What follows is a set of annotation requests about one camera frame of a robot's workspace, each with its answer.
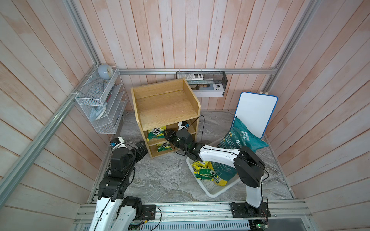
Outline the dark green large fertilizer bag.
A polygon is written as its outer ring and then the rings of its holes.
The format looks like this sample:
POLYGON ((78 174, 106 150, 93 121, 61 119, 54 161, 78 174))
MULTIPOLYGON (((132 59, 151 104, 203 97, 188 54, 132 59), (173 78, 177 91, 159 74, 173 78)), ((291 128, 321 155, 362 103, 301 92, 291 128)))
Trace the dark green large fertilizer bag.
POLYGON ((214 183, 219 186, 225 186, 228 181, 237 175, 237 170, 234 166, 234 159, 236 156, 232 155, 232 153, 237 153, 240 148, 231 148, 230 131, 220 141, 217 148, 230 149, 230 151, 221 152, 222 155, 217 155, 216 161, 210 161, 208 163, 208 168, 212 169, 218 175, 220 181, 214 183))

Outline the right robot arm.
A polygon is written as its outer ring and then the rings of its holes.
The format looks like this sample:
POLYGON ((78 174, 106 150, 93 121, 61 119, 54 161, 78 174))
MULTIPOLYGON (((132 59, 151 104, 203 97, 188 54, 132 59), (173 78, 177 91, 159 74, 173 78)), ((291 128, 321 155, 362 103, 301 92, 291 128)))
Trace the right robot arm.
POLYGON ((269 177, 264 162, 248 147, 222 149, 195 142, 187 129, 165 130, 165 139, 185 152, 193 161, 211 161, 234 168, 246 185, 246 202, 230 204, 234 218, 269 218, 268 203, 263 200, 262 182, 269 177))

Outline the yellow green bag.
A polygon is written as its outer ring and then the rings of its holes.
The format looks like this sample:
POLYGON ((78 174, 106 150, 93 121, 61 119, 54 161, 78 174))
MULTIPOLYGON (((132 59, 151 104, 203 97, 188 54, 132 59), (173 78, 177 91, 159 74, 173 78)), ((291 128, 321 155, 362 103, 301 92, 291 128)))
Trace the yellow green bag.
POLYGON ((164 138, 164 131, 166 130, 166 126, 154 128, 148 131, 147 141, 153 139, 162 139, 164 138))
POLYGON ((207 162, 207 161, 206 162, 204 162, 204 161, 202 161, 202 162, 200 162, 200 161, 194 161, 191 164, 191 166, 193 167, 194 170, 199 171, 201 169, 207 169, 208 168, 208 163, 209 162, 207 162))
POLYGON ((208 168, 201 168, 194 173, 195 177, 199 180, 219 182, 218 175, 208 168))

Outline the teal orange fertilizer bag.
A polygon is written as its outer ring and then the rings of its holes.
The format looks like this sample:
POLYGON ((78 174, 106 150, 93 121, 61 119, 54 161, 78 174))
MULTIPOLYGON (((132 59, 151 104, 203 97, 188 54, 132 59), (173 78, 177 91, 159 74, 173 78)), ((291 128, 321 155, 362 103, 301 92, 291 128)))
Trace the teal orange fertilizer bag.
POLYGON ((259 149, 268 147, 268 144, 252 134, 238 117, 235 117, 230 132, 231 148, 242 148, 246 146, 253 152, 256 152, 259 149))

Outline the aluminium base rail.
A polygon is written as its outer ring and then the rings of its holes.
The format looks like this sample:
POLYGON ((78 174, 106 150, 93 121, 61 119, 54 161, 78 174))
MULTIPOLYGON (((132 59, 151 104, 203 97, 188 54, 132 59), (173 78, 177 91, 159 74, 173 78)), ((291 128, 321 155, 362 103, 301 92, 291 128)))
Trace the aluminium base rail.
POLYGON ((269 200, 254 217, 243 202, 140 204, 138 200, 81 205, 73 231, 317 231, 304 200, 269 200))

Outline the small green bag bottom shelf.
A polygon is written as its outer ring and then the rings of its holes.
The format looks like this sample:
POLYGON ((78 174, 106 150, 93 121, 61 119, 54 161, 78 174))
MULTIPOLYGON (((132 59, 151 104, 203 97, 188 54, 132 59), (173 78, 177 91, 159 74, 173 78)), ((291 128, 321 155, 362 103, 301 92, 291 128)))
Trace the small green bag bottom shelf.
POLYGON ((171 151, 172 147, 168 142, 159 143, 157 145, 157 152, 171 151))

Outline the white plastic basket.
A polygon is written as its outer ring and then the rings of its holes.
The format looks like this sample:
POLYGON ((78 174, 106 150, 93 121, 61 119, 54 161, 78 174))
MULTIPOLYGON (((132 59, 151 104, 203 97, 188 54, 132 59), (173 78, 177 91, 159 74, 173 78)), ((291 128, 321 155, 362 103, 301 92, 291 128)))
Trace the white plastic basket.
POLYGON ((238 174, 235 175, 230 181, 227 182, 225 186, 219 186, 215 184, 213 181, 205 181, 205 180, 200 180, 196 178, 195 176, 195 170, 192 167, 193 160, 191 160, 189 157, 186 158, 186 163, 188 165, 188 168, 190 169, 193 177, 199 184, 199 186, 202 188, 202 190, 210 197, 210 198, 216 198, 222 193, 226 192, 228 189, 232 188, 234 185, 237 183, 241 182, 238 174))

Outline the wooden shelf cabinet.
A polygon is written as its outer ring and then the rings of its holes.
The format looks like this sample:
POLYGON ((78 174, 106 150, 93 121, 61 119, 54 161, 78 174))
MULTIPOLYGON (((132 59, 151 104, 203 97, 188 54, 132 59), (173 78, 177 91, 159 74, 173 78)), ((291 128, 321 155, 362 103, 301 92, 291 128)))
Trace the wooden shelf cabinet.
POLYGON ((197 138, 201 105, 184 79, 170 80, 131 88, 135 117, 149 156, 156 158, 173 150, 158 152, 158 144, 165 138, 148 140, 155 128, 166 127, 177 131, 178 124, 186 121, 188 132, 197 138))

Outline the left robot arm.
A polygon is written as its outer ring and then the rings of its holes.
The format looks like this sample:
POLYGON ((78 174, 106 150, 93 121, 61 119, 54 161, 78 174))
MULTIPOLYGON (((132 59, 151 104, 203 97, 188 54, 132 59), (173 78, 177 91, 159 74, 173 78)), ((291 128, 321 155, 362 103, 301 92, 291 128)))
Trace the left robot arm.
POLYGON ((137 230, 155 219, 156 205, 142 204, 139 197, 124 194, 135 176, 135 164, 148 154, 145 142, 134 146, 121 137, 111 140, 110 167, 98 186, 97 202, 90 231, 137 230))

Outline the white calculator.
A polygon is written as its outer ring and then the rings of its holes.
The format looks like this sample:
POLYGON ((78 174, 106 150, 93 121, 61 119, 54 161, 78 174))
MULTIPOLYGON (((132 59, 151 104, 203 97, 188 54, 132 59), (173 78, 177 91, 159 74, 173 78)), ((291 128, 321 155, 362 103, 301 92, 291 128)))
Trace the white calculator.
POLYGON ((189 81, 203 80, 204 77, 201 73, 187 73, 185 79, 189 81))

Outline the white book box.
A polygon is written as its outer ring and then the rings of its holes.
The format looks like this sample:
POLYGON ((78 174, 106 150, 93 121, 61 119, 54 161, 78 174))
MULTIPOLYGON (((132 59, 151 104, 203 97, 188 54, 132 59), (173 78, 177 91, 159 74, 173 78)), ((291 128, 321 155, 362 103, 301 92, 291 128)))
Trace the white book box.
POLYGON ((225 93, 222 84, 191 84, 190 87, 198 98, 223 97, 225 93))

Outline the black mesh wall basket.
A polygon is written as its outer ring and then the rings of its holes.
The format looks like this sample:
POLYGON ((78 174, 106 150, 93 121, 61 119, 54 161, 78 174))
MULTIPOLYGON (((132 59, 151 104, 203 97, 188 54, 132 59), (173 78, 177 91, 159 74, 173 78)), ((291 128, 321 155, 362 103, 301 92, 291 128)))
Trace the black mesh wall basket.
POLYGON ((191 72, 191 71, 178 71, 176 72, 177 79, 185 79, 186 82, 191 84, 222 84, 224 90, 226 90, 228 79, 224 71, 199 71, 199 72, 191 72), (204 77, 203 80, 196 80, 196 81, 189 81, 185 79, 185 74, 187 73, 201 73, 204 77))

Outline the white board blue frame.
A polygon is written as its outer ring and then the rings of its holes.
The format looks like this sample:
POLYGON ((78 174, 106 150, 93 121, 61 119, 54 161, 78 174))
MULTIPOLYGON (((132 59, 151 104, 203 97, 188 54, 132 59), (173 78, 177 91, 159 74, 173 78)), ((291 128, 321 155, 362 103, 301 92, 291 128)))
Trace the white board blue frame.
POLYGON ((238 118, 256 137, 263 138, 278 102, 278 97, 242 92, 234 117, 238 118))

